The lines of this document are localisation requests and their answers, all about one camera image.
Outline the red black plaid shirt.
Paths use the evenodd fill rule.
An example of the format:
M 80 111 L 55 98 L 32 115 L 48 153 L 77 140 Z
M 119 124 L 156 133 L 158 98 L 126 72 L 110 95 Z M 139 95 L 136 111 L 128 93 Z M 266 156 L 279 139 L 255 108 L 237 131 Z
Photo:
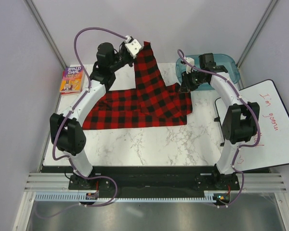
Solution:
M 190 93 L 167 86 L 150 42 L 144 42 L 134 63 L 135 88 L 107 92 L 87 115 L 84 130 L 182 126 L 192 113 Z

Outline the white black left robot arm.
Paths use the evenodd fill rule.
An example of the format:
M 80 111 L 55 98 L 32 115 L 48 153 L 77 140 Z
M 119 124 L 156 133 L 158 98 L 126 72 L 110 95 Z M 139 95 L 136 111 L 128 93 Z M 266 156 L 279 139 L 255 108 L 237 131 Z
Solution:
M 96 177 L 91 174 L 93 167 L 85 153 L 86 136 L 82 125 L 92 108 L 113 85 L 115 72 L 125 65 L 132 66 L 141 49 L 136 39 L 123 42 L 118 52 L 109 42 L 100 44 L 88 87 L 61 114 L 54 113 L 50 117 L 53 151 L 63 152 L 62 157 L 70 161 L 74 173 L 80 176 L 80 185 L 85 189 L 95 186 Z

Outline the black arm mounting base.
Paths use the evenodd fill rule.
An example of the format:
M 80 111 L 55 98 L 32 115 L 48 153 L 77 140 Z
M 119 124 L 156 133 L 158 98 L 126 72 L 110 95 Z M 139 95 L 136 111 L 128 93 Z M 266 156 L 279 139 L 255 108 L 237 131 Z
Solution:
M 161 167 L 112 167 L 95 166 L 90 177 L 112 178 L 119 189 L 132 188 L 190 188 L 198 191 L 239 190 L 236 173 L 221 174 L 216 166 L 161 166 Z

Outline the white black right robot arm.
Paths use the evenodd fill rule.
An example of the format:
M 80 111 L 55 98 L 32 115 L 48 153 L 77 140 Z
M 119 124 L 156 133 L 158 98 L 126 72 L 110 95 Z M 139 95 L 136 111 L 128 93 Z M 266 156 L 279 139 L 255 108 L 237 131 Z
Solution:
M 222 123 L 222 134 L 225 140 L 220 159 L 216 164 L 219 173 L 211 177 L 215 189 L 223 189 L 228 184 L 226 175 L 236 171 L 235 162 L 242 147 L 252 147 L 248 142 L 253 136 L 260 141 L 260 125 L 258 122 L 260 106 L 257 102 L 248 102 L 239 93 L 232 82 L 228 70 L 223 65 L 217 65 L 212 53 L 199 56 L 199 65 L 194 59 L 186 57 L 181 49 L 177 51 L 181 63 L 186 70 L 181 74 L 181 93 L 192 92 L 200 85 L 208 83 L 222 99 L 226 114 Z

